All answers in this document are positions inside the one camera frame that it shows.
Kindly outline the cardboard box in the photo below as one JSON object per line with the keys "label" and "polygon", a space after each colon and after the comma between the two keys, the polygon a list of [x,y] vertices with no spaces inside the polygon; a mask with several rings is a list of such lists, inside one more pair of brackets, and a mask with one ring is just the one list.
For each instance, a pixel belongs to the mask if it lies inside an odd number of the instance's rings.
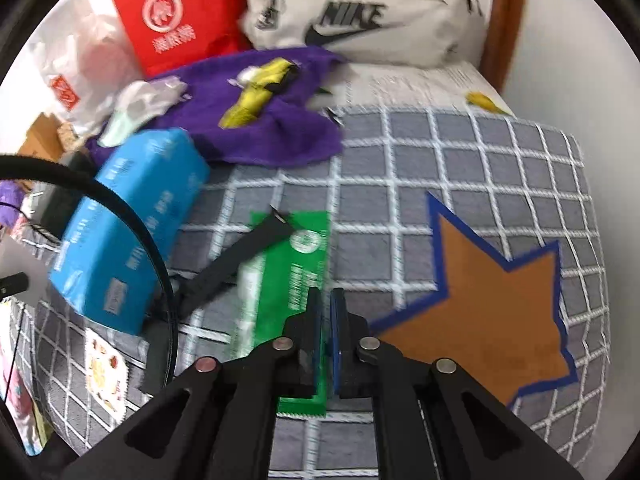
{"label": "cardboard box", "polygon": [[78,136],[69,122],[62,122],[55,114],[41,113],[28,128],[17,154],[57,162],[73,151],[77,142]]}

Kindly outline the purple towel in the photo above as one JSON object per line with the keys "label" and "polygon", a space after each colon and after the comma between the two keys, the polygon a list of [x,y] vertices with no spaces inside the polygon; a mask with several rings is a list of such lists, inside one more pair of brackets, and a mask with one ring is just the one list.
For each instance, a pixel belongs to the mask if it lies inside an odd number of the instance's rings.
{"label": "purple towel", "polygon": [[188,98],[143,126],[181,128],[208,162],[303,167],[342,151],[340,127],[308,107],[345,62],[320,47],[249,50],[161,73]]}

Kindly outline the blue tissue pack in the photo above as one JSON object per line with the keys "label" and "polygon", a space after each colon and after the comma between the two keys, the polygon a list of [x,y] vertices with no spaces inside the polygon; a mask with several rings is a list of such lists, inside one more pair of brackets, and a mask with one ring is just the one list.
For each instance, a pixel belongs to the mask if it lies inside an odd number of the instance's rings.
{"label": "blue tissue pack", "polygon": [[[168,129],[130,136],[96,180],[134,210],[166,260],[208,175],[190,136]],[[70,219],[50,280],[77,313],[131,335],[141,332],[157,284],[134,233],[88,197]]]}

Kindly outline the pale green pouch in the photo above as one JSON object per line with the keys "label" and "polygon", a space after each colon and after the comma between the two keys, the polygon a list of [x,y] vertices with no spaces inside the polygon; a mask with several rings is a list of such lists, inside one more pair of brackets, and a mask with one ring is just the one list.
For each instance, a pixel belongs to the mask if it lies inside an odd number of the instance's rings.
{"label": "pale green pouch", "polygon": [[188,84],[177,76],[136,80],[119,93],[113,113],[99,136],[101,148],[116,148],[152,119],[165,115],[183,100]]}

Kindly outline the white Miniso plastic bag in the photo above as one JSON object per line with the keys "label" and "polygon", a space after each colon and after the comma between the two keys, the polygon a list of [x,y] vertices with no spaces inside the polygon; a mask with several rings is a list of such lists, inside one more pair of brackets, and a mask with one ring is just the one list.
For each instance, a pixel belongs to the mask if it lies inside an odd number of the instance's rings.
{"label": "white Miniso plastic bag", "polygon": [[119,93],[143,78],[119,18],[94,12],[90,0],[60,3],[27,45],[58,114],[78,136],[100,130]]}

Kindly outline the beige Nike bag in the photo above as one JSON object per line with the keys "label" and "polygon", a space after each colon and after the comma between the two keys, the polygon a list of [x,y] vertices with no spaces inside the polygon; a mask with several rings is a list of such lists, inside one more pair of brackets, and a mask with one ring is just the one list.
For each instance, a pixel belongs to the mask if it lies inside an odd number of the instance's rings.
{"label": "beige Nike bag", "polygon": [[350,62],[432,68],[480,57],[478,0],[247,0],[258,50],[319,47]]}

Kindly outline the white parrot print sheet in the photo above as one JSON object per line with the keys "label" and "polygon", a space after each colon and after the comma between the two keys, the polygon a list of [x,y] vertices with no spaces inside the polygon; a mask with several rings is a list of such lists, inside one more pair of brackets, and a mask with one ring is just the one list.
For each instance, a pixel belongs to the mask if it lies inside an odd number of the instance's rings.
{"label": "white parrot print sheet", "polygon": [[346,105],[387,105],[464,110],[469,94],[488,99],[503,114],[512,110],[498,91],[469,62],[437,68],[349,63],[335,87]]}

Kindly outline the yellow black striped sock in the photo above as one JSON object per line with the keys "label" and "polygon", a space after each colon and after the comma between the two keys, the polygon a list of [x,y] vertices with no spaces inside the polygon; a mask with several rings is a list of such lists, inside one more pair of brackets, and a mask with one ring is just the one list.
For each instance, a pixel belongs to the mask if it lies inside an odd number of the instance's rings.
{"label": "yellow black striped sock", "polygon": [[299,73],[297,63],[286,58],[274,58],[257,67],[247,67],[236,81],[242,91],[232,107],[220,118],[221,129],[237,129],[256,122],[274,96],[285,92]]}

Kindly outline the red Haidilao paper bag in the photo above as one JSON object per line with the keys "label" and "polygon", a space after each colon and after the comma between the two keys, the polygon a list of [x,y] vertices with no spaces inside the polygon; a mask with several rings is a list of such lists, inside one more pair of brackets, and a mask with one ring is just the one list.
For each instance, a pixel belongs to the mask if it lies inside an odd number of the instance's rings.
{"label": "red Haidilao paper bag", "polygon": [[240,21],[246,0],[113,0],[148,77],[247,50]]}

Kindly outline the dark green tin box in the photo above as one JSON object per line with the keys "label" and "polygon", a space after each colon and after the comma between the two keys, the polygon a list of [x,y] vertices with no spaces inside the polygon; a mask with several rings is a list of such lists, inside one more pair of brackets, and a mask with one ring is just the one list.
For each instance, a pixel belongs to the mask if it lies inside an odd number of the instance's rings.
{"label": "dark green tin box", "polygon": [[[93,178],[98,172],[96,165],[84,148],[65,153],[58,163],[90,178]],[[77,191],[66,190],[66,188],[50,183],[37,182],[32,190],[30,220],[56,240],[62,240],[81,199],[82,194]]]}

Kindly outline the green wet wipes packet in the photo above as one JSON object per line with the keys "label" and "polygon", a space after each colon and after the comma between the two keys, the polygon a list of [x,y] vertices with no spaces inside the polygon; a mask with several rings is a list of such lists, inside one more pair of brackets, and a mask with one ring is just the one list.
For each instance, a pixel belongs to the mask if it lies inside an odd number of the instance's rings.
{"label": "green wet wipes packet", "polygon": [[238,239],[247,260],[239,267],[239,315],[231,356],[244,358],[282,334],[285,321],[306,310],[308,292],[324,289],[330,237],[326,211],[254,212]]}

